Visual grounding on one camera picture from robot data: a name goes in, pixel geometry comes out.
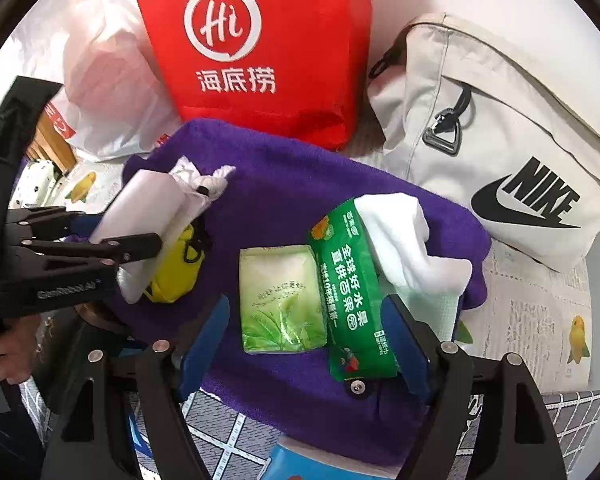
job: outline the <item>yellow parrot print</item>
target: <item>yellow parrot print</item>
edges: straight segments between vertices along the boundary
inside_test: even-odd
[[[571,361],[576,361],[576,364],[579,365],[583,357],[591,357],[584,337],[584,320],[580,316],[574,317],[571,322],[569,343],[571,345],[571,353],[569,354],[567,364]]]
[[[87,176],[85,176],[75,187],[72,189],[71,193],[66,196],[67,200],[71,200],[72,203],[76,202],[87,202],[87,195],[89,194],[91,187],[96,182],[96,173],[91,171]]]

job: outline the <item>pale green tissue pack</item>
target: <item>pale green tissue pack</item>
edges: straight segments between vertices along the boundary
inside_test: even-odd
[[[325,346],[317,266],[309,246],[240,251],[242,347],[251,354]]]

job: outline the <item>nike logo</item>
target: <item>nike logo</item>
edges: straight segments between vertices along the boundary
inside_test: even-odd
[[[502,190],[508,194],[516,192],[515,199],[538,211],[541,216],[504,207],[498,201],[497,192],[510,177],[508,174],[487,184],[473,196],[471,207],[480,218],[503,224],[579,229],[575,225],[563,224],[560,215],[569,212],[580,195],[548,167],[541,166],[535,157]]]

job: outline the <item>nike swoosh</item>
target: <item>nike swoosh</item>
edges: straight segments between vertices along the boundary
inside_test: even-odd
[[[491,222],[499,222],[501,224],[518,224],[518,225],[531,225],[536,227],[554,227],[560,229],[579,229],[577,225],[567,225],[560,221],[551,220],[549,218],[538,217],[516,211],[515,209],[509,209],[504,207],[496,197],[498,189],[502,183],[507,180],[511,175],[491,182],[479,190],[474,197],[471,199],[471,207],[474,212],[485,220]]]

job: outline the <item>green tissue pack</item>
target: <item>green tissue pack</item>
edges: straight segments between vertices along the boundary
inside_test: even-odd
[[[337,381],[395,377],[398,365],[380,318],[383,295],[353,199],[311,230],[326,305],[329,368]]]
[[[327,343],[311,247],[240,252],[242,347],[251,354],[297,353]]]

